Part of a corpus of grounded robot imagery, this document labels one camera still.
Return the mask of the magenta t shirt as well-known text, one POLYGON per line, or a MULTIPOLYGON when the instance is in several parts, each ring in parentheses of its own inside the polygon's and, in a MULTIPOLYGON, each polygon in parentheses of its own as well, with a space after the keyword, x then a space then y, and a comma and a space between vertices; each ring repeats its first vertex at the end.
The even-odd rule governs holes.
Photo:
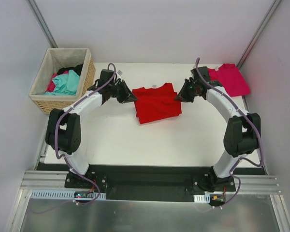
POLYGON ((235 64, 225 63, 218 68, 210 69, 208 72, 212 81, 219 81, 231 97, 245 96, 251 90, 235 64))

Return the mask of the red t shirt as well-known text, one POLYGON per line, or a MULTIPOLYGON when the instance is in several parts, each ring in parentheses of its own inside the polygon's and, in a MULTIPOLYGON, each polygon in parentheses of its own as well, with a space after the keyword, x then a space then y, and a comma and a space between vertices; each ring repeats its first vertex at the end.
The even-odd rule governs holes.
POLYGON ((138 88, 132 93, 137 97, 134 102, 136 117, 140 124, 151 123, 182 113, 181 102, 176 101, 177 93, 172 83, 165 83, 158 88, 138 88))

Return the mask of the wicker basket with cloth liner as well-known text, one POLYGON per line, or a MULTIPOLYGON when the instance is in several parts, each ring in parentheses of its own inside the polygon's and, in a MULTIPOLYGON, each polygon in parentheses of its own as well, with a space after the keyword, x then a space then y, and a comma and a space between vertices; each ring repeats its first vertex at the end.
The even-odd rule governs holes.
POLYGON ((29 96, 45 113, 63 109, 93 84, 95 67, 88 48, 49 48, 29 96))

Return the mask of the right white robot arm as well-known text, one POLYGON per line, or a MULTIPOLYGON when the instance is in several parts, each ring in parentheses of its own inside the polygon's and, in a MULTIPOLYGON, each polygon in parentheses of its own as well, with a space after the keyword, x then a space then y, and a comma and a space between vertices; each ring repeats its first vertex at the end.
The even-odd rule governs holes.
POLYGON ((193 102, 195 97, 203 97, 211 103, 227 123, 223 138, 224 152, 207 175, 198 181, 200 189, 214 192, 231 180, 241 160, 260 148, 261 118, 257 113, 242 110, 219 81, 210 79, 206 66, 191 70, 191 77, 185 79, 175 100, 193 102))

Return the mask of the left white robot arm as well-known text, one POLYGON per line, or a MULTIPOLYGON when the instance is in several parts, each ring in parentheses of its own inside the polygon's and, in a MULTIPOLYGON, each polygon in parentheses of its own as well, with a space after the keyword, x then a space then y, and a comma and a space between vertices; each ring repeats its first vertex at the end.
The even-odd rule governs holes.
POLYGON ((101 70, 99 79, 80 99, 64 109, 54 108, 49 114, 45 142, 54 149, 56 158, 63 159, 70 171, 77 174, 75 181, 82 188, 88 188, 93 178, 87 173, 89 162, 86 152, 81 149, 85 144, 82 120, 110 98, 115 98, 120 104, 138 100, 121 75, 121 71, 110 68, 101 70))

